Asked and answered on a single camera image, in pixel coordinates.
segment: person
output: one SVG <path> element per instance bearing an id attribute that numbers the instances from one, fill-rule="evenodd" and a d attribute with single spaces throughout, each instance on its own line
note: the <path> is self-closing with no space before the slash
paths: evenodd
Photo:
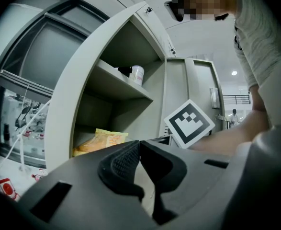
<path id="1" fill-rule="evenodd" d="M 281 125 L 281 90 L 276 93 L 281 82 L 281 26 L 263 0 L 172 2 L 196 20 L 211 17 L 218 23 L 230 14 L 235 17 L 234 48 L 252 94 L 252 111 L 240 125 L 203 137 L 190 147 L 233 155 L 239 144 L 252 141 L 260 132 L 268 130 L 268 120 L 272 125 Z"/>
<path id="2" fill-rule="evenodd" d="M 235 126 L 238 125 L 238 123 L 240 123 L 236 113 L 237 113 L 236 109 L 233 109 L 233 113 L 231 115 L 231 120 L 230 120 L 230 128 L 234 128 Z"/>

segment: gray shirt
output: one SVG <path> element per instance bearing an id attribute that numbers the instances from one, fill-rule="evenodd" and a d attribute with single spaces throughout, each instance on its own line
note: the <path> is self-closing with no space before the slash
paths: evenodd
<path id="1" fill-rule="evenodd" d="M 237 0 L 234 47 L 248 87 L 261 86 L 281 59 L 281 26 L 263 0 Z"/>
<path id="2" fill-rule="evenodd" d="M 281 125 L 281 26 L 263 0 L 237 0 L 234 48 L 248 87 L 259 85 L 272 125 Z"/>

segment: ceiling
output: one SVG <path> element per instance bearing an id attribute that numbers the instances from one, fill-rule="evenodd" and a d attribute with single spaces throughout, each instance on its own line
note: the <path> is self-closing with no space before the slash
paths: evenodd
<path id="1" fill-rule="evenodd" d="M 131 0 L 138 3 L 144 0 Z M 221 84 L 246 85 L 242 69 L 233 48 L 234 18 L 225 21 L 189 21 L 179 23 L 164 7 L 168 0 L 145 0 L 165 26 L 178 57 L 205 54 L 215 64 Z"/>

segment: door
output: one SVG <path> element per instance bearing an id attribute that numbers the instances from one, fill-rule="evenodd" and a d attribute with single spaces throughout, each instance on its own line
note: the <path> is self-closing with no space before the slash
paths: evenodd
<path id="1" fill-rule="evenodd" d="M 220 109 L 213 109 L 210 88 L 218 88 Z M 224 129 L 215 115 L 224 115 L 224 103 L 219 79 L 211 61 L 191 58 L 168 58 L 166 62 L 164 102 L 160 136 L 168 134 L 164 118 L 188 99 L 194 101 L 215 123 L 213 133 Z"/>

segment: snack bag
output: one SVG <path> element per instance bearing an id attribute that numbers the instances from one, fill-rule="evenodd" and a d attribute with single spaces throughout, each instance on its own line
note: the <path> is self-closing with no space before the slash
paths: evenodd
<path id="1" fill-rule="evenodd" d="M 73 149 L 73 157 L 124 143 L 128 135 L 128 133 L 110 132 L 97 128 L 94 138 Z"/>

